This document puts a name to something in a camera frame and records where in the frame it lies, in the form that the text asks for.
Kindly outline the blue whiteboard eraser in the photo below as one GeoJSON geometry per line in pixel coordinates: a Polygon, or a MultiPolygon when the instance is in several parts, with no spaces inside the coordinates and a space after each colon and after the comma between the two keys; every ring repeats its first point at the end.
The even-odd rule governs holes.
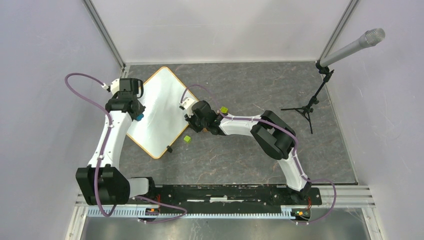
{"type": "Polygon", "coordinates": [[[143,118],[144,118],[144,114],[140,114],[140,115],[138,115],[138,116],[135,118],[135,120],[136,120],[136,121],[141,121],[143,118]]]}

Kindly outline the white whiteboard orange frame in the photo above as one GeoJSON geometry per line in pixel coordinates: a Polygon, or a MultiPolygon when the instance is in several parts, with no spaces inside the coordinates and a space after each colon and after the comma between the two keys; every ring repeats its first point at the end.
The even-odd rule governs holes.
{"type": "Polygon", "coordinates": [[[139,100],[145,106],[144,117],[133,121],[127,136],[153,159],[159,159],[186,130],[186,112],[180,109],[186,86],[166,66],[143,84],[139,100]]]}

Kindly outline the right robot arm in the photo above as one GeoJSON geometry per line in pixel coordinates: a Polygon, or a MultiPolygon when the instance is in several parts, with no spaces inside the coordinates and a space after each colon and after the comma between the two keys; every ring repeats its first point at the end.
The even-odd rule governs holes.
{"type": "Polygon", "coordinates": [[[266,110],[256,116],[235,116],[212,110],[205,100],[186,97],[179,104],[184,119],[195,132],[207,130],[213,135],[241,135],[255,139],[264,153],[277,160],[282,169],[289,199],[302,204],[309,198],[311,183],[297,157],[298,140],[290,128],[274,112],[266,110]]]}

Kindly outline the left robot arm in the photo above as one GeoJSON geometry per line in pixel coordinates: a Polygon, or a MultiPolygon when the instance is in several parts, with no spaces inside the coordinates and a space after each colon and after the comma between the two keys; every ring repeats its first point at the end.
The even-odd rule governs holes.
{"type": "Polygon", "coordinates": [[[77,169],[76,181],[89,206],[125,205],[136,196],[151,204],[157,198],[152,177],[128,179],[119,171],[127,132],[143,118],[146,109],[139,101],[144,94],[143,81],[120,78],[111,84],[110,91],[112,98],[100,108],[105,124],[99,143],[88,165],[77,169]]]}

